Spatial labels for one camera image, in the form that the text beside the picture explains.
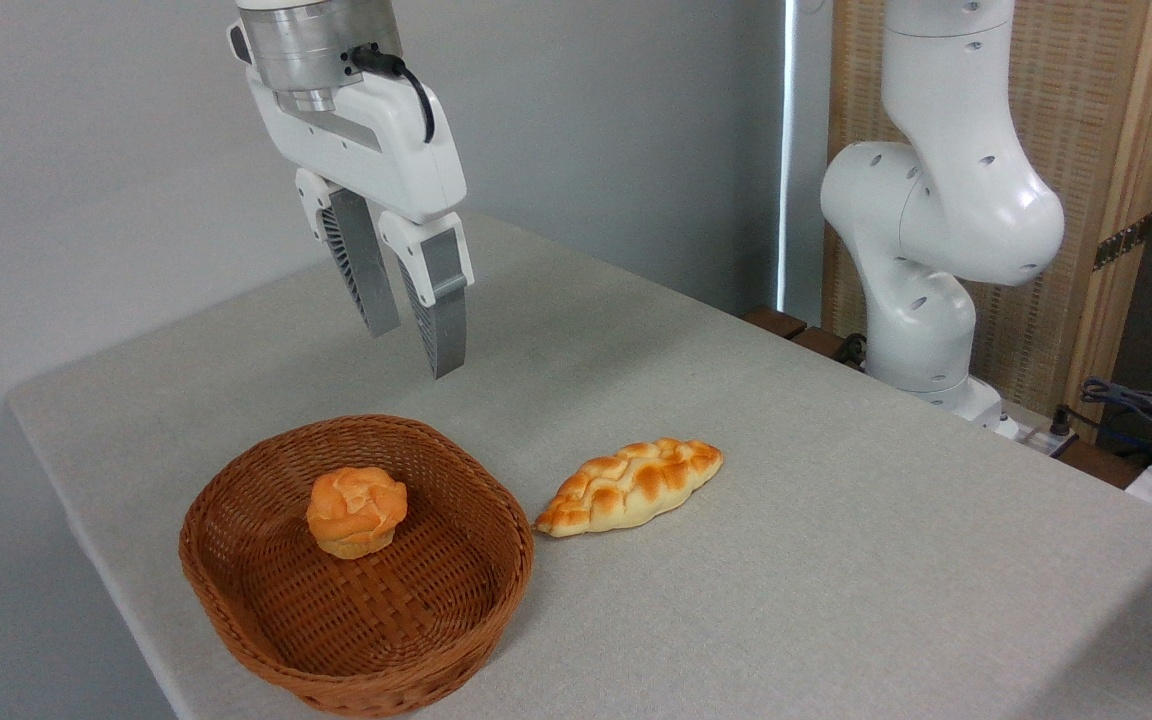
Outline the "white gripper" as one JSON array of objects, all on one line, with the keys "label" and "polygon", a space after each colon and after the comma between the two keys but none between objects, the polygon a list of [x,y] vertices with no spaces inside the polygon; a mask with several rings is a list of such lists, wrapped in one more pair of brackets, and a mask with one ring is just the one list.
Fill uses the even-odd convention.
[{"label": "white gripper", "polygon": [[401,263],[431,374],[462,366],[475,278],[462,220],[447,213],[465,200],[465,174],[442,105],[402,61],[396,23],[237,20],[228,33],[271,141],[301,167],[308,225],[371,336],[401,319],[365,199],[387,209],[381,241]]}]

